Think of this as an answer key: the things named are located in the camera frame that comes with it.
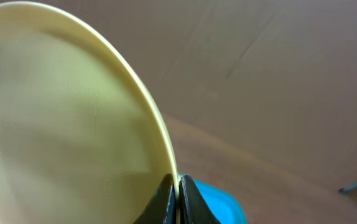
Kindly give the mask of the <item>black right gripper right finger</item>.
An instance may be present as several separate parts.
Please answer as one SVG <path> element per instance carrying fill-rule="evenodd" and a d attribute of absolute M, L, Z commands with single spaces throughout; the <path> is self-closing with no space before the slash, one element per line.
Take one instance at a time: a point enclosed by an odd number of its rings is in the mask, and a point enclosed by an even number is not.
<path fill-rule="evenodd" d="M 181 224 L 220 224 L 190 175 L 181 176 L 179 194 Z"/>

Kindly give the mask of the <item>yellow plate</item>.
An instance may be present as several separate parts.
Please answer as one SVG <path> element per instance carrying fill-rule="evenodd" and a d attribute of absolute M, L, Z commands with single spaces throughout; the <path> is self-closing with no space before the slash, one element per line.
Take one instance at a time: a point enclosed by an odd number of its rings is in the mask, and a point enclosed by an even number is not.
<path fill-rule="evenodd" d="M 0 223 L 134 223 L 177 175 L 151 95 L 74 15 L 0 3 Z"/>

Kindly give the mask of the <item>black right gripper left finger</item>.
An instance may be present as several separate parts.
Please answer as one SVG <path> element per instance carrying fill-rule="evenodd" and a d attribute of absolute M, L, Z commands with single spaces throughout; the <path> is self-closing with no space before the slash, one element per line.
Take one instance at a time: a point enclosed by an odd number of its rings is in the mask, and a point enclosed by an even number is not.
<path fill-rule="evenodd" d="M 166 174 L 134 224 L 176 224 L 175 188 L 172 174 Z"/>

